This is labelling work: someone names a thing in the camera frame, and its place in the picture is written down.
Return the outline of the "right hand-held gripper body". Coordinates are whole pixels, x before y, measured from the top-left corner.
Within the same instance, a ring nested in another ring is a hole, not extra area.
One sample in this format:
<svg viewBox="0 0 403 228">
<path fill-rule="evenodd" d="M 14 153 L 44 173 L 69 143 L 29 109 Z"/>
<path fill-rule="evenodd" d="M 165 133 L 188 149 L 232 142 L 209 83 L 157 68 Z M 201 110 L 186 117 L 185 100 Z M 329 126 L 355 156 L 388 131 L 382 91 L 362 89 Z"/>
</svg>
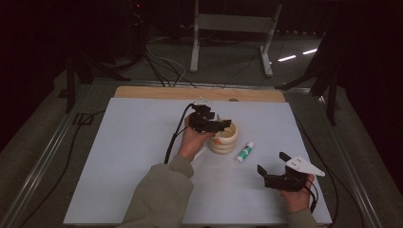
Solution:
<svg viewBox="0 0 403 228">
<path fill-rule="evenodd" d="M 297 192 L 305 186 L 308 175 L 324 177 L 325 173 L 301 156 L 296 156 L 285 161 L 285 173 L 283 175 L 268 175 L 269 177 L 264 179 L 265 187 Z"/>
</svg>

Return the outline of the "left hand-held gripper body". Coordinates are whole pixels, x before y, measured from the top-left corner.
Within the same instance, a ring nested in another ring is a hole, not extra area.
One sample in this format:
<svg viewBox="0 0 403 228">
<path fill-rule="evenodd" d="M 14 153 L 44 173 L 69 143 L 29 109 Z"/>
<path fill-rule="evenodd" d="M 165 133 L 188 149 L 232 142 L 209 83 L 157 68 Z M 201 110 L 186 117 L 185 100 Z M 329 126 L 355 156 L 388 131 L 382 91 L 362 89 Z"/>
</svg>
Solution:
<svg viewBox="0 0 403 228">
<path fill-rule="evenodd" d="M 205 118 L 205 112 L 211 110 L 211 107 L 204 102 L 194 102 L 191 104 L 194 111 L 189 116 L 189 126 L 198 133 L 219 132 L 218 121 L 209 121 Z"/>
</svg>

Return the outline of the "cream duck pen holder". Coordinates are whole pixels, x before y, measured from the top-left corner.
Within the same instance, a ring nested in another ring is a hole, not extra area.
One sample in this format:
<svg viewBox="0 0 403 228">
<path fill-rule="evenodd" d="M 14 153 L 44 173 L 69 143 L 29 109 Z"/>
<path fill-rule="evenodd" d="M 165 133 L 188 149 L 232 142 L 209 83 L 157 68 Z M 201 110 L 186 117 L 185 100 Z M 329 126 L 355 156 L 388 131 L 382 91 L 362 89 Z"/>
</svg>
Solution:
<svg viewBox="0 0 403 228">
<path fill-rule="evenodd" d="M 207 140 L 207 145 L 216 154 L 229 154 L 235 149 L 239 135 L 238 126 L 232 122 L 229 127 L 225 127 L 222 131 L 210 137 Z"/>
</svg>

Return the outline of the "green and white tube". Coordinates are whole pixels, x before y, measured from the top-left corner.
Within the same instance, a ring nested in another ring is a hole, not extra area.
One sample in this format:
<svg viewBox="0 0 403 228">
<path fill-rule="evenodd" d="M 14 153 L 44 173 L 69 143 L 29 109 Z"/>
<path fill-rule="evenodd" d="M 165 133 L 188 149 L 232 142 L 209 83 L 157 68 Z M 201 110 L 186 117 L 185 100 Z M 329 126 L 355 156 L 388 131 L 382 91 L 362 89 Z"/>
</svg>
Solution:
<svg viewBox="0 0 403 228">
<path fill-rule="evenodd" d="M 255 147 L 254 142 L 247 143 L 237 155 L 236 161 L 239 163 L 244 162 L 244 160 L 248 157 L 248 155 L 253 151 L 254 147 Z"/>
</svg>

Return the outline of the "person's left hand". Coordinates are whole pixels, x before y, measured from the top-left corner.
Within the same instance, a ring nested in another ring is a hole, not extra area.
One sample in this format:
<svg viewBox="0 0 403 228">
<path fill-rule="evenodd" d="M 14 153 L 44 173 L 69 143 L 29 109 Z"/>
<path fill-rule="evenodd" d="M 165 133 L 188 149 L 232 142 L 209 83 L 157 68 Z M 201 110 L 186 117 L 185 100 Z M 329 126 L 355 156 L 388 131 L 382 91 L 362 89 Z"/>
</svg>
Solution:
<svg viewBox="0 0 403 228">
<path fill-rule="evenodd" d="M 189 117 L 184 120 L 185 130 L 182 133 L 182 142 L 178 154 L 192 162 L 202 148 L 204 142 L 214 136 L 213 132 L 198 133 L 189 126 Z"/>
</svg>

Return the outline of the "person's right hand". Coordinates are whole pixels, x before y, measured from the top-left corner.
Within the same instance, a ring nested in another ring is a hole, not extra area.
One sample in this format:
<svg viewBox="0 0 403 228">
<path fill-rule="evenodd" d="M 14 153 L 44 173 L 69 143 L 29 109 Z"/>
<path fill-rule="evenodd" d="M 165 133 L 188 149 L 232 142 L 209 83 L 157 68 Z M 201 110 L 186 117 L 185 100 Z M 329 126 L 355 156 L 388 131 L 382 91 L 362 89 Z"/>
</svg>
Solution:
<svg viewBox="0 0 403 228">
<path fill-rule="evenodd" d="M 310 208 L 310 190 L 314 179 L 313 175 L 308 175 L 305 186 L 297 192 L 279 191 L 290 214 Z"/>
</svg>

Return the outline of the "black tripod stand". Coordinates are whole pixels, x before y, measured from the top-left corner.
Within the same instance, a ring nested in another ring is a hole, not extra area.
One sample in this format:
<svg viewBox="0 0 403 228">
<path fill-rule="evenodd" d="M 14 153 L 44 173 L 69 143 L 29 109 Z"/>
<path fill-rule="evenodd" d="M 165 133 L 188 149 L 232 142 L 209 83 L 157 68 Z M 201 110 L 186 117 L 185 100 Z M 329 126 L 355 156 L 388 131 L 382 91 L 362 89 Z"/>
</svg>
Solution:
<svg viewBox="0 0 403 228">
<path fill-rule="evenodd" d="M 91 84 L 94 80 L 92 69 L 103 72 L 107 77 L 117 81 L 129 81 L 129 78 L 115 72 L 113 69 L 102 65 L 80 49 L 72 49 L 66 52 L 66 76 L 67 88 L 64 95 L 67 98 L 66 113 L 69 113 L 76 102 L 76 83 L 78 78 L 82 84 Z"/>
<path fill-rule="evenodd" d="M 323 35 L 317 51 L 305 72 L 300 77 L 285 85 L 277 85 L 276 89 L 289 90 L 308 80 L 316 79 L 310 89 L 310 93 L 313 96 L 319 97 L 322 96 L 325 91 L 328 91 L 326 116 L 329 122 L 335 125 L 336 91 L 339 70 L 337 59 L 339 54 L 340 49 L 337 45 L 337 38 L 328 30 Z"/>
</svg>

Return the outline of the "white table cover sheet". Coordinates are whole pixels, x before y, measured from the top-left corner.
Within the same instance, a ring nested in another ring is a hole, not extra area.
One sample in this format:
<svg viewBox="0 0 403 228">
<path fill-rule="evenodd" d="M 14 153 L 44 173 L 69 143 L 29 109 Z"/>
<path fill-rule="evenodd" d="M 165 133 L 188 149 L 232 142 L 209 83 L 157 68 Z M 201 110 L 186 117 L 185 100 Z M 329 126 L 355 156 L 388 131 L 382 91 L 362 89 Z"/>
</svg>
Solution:
<svg viewBox="0 0 403 228">
<path fill-rule="evenodd" d="M 112 225 L 122 222 L 134 189 L 149 168 L 174 153 L 172 137 L 186 100 L 110 100 L 82 175 L 67 209 L 66 224 Z M 183 222 L 186 225 L 276 225 L 285 221 L 284 202 L 264 186 L 258 173 L 280 175 L 290 157 L 309 157 L 287 103 L 208 102 L 216 114 L 240 130 L 227 155 L 205 150 L 192 165 L 194 190 Z M 249 142 L 255 147 L 244 162 L 236 157 Z"/>
</svg>

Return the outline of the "grey metal stand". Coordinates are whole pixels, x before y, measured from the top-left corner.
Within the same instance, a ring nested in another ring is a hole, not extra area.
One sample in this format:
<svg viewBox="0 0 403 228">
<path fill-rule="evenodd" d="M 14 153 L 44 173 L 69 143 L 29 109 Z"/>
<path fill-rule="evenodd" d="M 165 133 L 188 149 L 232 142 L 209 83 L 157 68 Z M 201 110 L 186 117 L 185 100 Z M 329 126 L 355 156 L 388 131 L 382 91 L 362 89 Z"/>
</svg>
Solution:
<svg viewBox="0 0 403 228">
<path fill-rule="evenodd" d="M 211 14 L 200 13 L 200 1 L 195 0 L 194 8 L 194 35 L 193 47 L 190 62 L 190 71 L 197 72 L 199 68 L 200 42 L 199 32 L 203 30 L 214 31 L 236 31 L 236 32 L 252 32 L 265 33 L 267 35 L 263 46 L 259 47 L 260 59 L 263 66 L 264 75 L 266 77 L 273 76 L 272 64 L 269 60 L 268 50 L 271 46 L 272 39 L 277 27 L 278 18 L 282 9 L 282 4 L 278 3 L 272 16 L 246 16 L 246 15 L 227 15 L 227 14 Z"/>
</svg>

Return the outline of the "dark equipment rack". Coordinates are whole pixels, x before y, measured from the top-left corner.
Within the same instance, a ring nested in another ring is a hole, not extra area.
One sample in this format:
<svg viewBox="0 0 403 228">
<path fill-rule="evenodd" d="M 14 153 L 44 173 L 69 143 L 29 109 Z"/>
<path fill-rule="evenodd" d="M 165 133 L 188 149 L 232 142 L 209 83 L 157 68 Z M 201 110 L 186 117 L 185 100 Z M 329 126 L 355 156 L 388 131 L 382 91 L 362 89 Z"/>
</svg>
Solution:
<svg viewBox="0 0 403 228">
<path fill-rule="evenodd" d="M 144 21 L 144 1 L 126 0 L 131 61 L 136 62 L 144 52 L 146 23 Z"/>
</svg>

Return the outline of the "metal floor rail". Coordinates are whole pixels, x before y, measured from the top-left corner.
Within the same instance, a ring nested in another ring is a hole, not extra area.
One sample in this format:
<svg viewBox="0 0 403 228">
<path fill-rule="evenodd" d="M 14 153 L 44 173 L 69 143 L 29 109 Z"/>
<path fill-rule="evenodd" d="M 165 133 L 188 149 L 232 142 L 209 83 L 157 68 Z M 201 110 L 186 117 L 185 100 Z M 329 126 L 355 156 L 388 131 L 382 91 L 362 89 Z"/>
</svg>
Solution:
<svg viewBox="0 0 403 228">
<path fill-rule="evenodd" d="M 55 133 L 52 135 L 52 138 L 50 139 L 46 149 L 29 171 L 28 176 L 24 180 L 23 185 L 18 191 L 15 199 L 12 201 L 7 213 L 0 219 L 0 228 L 17 227 L 19 219 L 22 217 L 31 197 L 33 196 L 33 193 L 48 170 L 48 166 L 52 162 L 61 142 L 67 134 L 74 116 L 77 113 L 77 108 L 78 105 L 74 105 L 71 110 L 64 115 Z"/>
<path fill-rule="evenodd" d="M 323 97 L 314 98 L 317 109 L 323 122 L 328 128 L 331 139 L 336 144 L 336 152 L 341 159 L 341 166 L 347 176 L 348 182 L 353 190 L 353 197 L 358 204 L 359 212 L 364 218 L 368 228 L 385 228 L 380 217 L 377 215 L 370 196 L 365 189 L 358 173 L 355 170 L 352 159 L 349 156 L 347 147 L 344 145 L 340 135 L 336 132 L 336 128 L 330 123 L 326 115 L 327 105 Z"/>
</svg>

